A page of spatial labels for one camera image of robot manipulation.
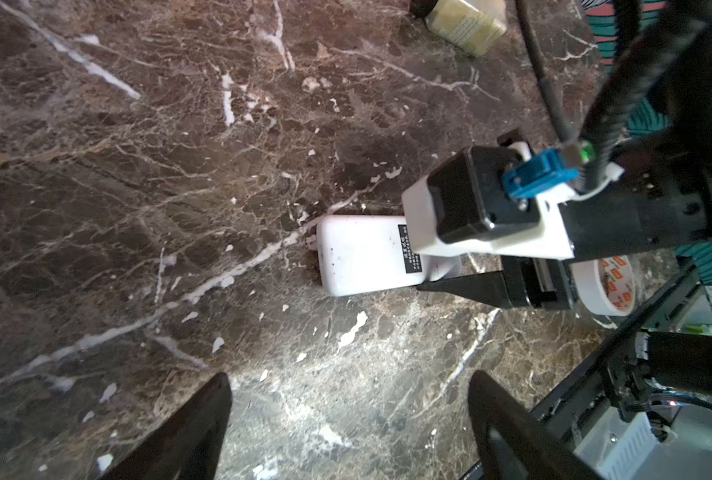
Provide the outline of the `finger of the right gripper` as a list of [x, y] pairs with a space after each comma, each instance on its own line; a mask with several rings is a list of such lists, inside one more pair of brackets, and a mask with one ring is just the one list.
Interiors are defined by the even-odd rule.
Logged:
[[506, 282], [501, 271], [443, 278], [417, 286], [418, 291], [455, 295], [496, 308], [506, 308]]

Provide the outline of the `white red remote control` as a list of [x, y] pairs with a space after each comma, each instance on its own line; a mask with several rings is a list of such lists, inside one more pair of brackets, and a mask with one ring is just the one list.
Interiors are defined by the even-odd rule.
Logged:
[[317, 251], [323, 288], [334, 297], [417, 286], [463, 269], [458, 257], [415, 253], [403, 216], [326, 216]]

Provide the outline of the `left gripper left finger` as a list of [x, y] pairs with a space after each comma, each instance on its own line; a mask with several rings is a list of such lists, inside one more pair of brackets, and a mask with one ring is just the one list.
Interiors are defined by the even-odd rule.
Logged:
[[229, 424], [229, 377], [215, 374], [105, 479], [214, 479]]

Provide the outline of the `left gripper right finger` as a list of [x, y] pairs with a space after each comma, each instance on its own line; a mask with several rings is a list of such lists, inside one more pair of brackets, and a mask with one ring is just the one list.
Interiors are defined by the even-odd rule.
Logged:
[[598, 479], [482, 370], [469, 382], [468, 411], [486, 479]]

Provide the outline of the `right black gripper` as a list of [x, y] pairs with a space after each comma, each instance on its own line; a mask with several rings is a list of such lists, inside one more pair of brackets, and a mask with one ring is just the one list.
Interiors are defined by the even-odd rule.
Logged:
[[[712, 240], [712, 142], [665, 131], [624, 143], [611, 164], [623, 170], [611, 187], [624, 214], [613, 237], [618, 249], [589, 260]], [[570, 265], [589, 260], [504, 258], [508, 307], [572, 308], [580, 300]]]

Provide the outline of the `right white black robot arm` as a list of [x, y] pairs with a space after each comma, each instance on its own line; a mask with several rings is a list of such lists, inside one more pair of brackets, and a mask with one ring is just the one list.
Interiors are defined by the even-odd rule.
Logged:
[[502, 309], [569, 309], [601, 292], [631, 307], [601, 271], [619, 260], [712, 240], [712, 1], [668, 1], [640, 24], [637, 1], [613, 5], [613, 68], [580, 127], [547, 74], [526, 2], [515, 5], [558, 143], [536, 151], [519, 130], [474, 145], [403, 194], [417, 255], [496, 255], [498, 271], [423, 289]]

